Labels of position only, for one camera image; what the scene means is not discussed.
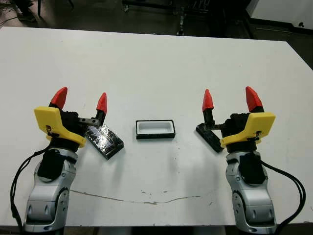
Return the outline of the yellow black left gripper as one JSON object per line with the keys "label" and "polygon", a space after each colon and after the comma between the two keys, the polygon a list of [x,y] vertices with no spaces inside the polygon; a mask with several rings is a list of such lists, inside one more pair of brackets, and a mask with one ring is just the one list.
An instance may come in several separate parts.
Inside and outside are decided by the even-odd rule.
{"label": "yellow black left gripper", "polygon": [[86,131],[89,126],[103,125],[107,114],[107,94],[102,93],[97,103],[97,113],[92,118],[79,117],[77,112],[63,109],[67,97],[67,87],[58,90],[50,101],[49,107],[35,108],[39,129],[47,134],[50,146],[76,152],[86,144]]}

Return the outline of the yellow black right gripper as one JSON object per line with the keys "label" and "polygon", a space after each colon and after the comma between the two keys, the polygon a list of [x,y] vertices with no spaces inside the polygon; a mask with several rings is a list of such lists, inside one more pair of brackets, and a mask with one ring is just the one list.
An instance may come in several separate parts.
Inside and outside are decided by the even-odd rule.
{"label": "yellow black right gripper", "polygon": [[216,152],[255,151],[256,145],[266,137],[276,116],[264,112],[263,104],[252,87],[246,87],[246,103],[250,113],[232,114],[223,124],[215,124],[213,99],[209,89],[204,92],[202,113],[206,127],[206,140]]}

